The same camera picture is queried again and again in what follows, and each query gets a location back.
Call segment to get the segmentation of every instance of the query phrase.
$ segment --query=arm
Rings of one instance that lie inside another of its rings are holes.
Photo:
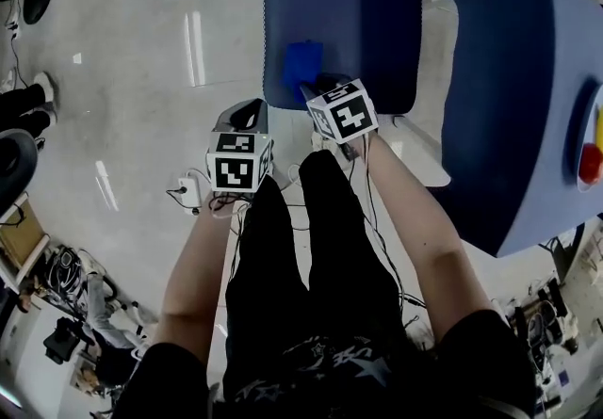
[[[212,217],[210,193],[171,273],[163,299],[155,344],[171,343],[196,355],[207,366],[220,295],[229,219]],[[220,214],[233,213],[225,205]]]
[[[446,212],[376,133],[367,136],[368,172],[413,263],[435,339],[492,305]],[[362,139],[352,146],[364,157]]]

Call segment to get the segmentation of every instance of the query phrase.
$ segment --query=plate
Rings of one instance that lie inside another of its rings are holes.
[[[599,86],[593,93],[593,97],[586,106],[587,112],[584,114],[578,134],[578,149],[576,150],[576,161],[574,163],[574,172],[576,173],[576,184],[581,193],[586,193],[594,185],[588,185],[580,180],[579,169],[582,159],[582,148],[586,143],[596,142],[596,121],[599,113],[603,112],[603,86]]]

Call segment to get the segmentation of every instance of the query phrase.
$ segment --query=shiny floor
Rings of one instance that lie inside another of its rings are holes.
[[[0,10],[6,15],[8,5]],[[165,190],[175,187],[186,169],[204,169],[209,132],[223,109],[261,96],[262,11],[262,0],[52,0],[42,20],[25,26],[15,41],[25,81],[48,71],[59,87],[58,124],[45,133],[46,146],[29,187],[42,226],[64,243],[88,250],[128,297],[155,312],[193,223]],[[200,22],[194,43],[203,53],[203,76],[190,68],[187,18]],[[424,13],[419,90],[411,118],[436,139],[457,23],[450,3]],[[13,65],[8,51],[3,70]],[[193,87],[193,82],[202,86]],[[401,148],[402,159],[425,184],[446,182],[420,140],[395,127],[390,117],[382,122],[383,135]],[[310,153],[311,122],[304,113],[273,109],[270,126],[279,169],[287,170]],[[364,201],[358,169],[353,184]],[[289,202],[302,202],[295,185],[285,195]],[[418,295],[410,262],[378,199],[376,205],[405,287]],[[302,209],[292,217],[296,226],[307,226]],[[308,233],[296,232],[295,237],[301,273],[307,277]],[[467,249],[488,294],[502,303],[525,296],[530,282],[553,269],[537,248],[503,260]],[[225,325],[223,306],[222,292],[217,321]],[[404,320],[415,314],[421,320],[409,331],[429,335],[425,314],[407,306]],[[210,380],[218,379],[225,366],[219,329],[215,342]]]

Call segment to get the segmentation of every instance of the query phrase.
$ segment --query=red object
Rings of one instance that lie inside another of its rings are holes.
[[[594,143],[583,146],[578,175],[587,185],[596,185],[603,176],[603,153]]]

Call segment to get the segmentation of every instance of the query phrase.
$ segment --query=person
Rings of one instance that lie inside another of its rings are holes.
[[[31,297],[37,294],[43,297],[46,294],[44,279],[45,261],[41,257],[31,268],[27,277],[19,284],[19,295],[17,296],[17,308],[22,314],[29,314],[32,306]]]
[[[33,138],[57,123],[55,86],[47,73],[39,73],[34,84],[0,95],[0,131],[24,129]]]
[[[95,339],[96,337],[91,333],[95,331],[103,338],[103,342],[107,345],[117,349],[124,349],[128,353],[131,352],[132,349],[136,348],[136,345],[128,340],[121,330],[109,322],[111,312],[106,305],[105,292],[103,291],[103,277],[106,274],[105,268],[85,250],[80,250],[77,253],[77,257],[80,260],[88,288],[88,314],[86,316],[86,323],[89,327],[84,328],[84,332],[91,339]]]
[[[320,151],[300,168],[310,220],[309,289],[297,268],[287,205],[271,178],[247,211],[240,262],[226,288],[223,401],[206,404],[230,231],[229,220],[213,214],[228,215],[233,205],[222,198],[217,211],[210,196],[205,203],[213,211],[200,211],[171,274],[155,344],[114,419],[534,414],[529,358],[494,311],[444,210],[377,134],[351,144],[415,268],[437,360],[406,337],[400,290],[371,247],[360,202],[334,156]]]

